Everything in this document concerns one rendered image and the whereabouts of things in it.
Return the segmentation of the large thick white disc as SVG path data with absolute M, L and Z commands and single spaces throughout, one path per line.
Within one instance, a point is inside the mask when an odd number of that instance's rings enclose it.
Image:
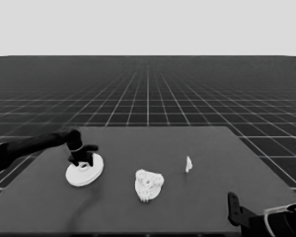
M 96 181 L 104 171 L 104 159 L 97 153 L 92 154 L 93 165 L 80 162 L 78 166 L 70 164 L 65 172 L 67 182 L 74 187 L 84 187 Z

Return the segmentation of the white round carrier with pins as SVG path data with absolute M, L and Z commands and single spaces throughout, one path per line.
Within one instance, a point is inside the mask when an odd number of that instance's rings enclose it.
M 155 174 L 159 174 L 159 173 L 154 173 L 154 172 L 150 172 L 150 171 L 147 171 L 147 172 L 148 172 L 148 178 L 146 180 L 152 180 L 153 181 L 153 176 Z M 143 187 L 143 182 L 144 181 L 138 181 L 136 179 L 136 177 L 135 177 L 134 188 L 135 188 L 136 193 L 137 193 L 138 190 L 143 190 L 144 189 L 144 187 Z M 148 190 L 150 192 L 149 200 L 156 198 L 159 195 L 162 187 L 155 187 L 154 186 L 151 190 Z

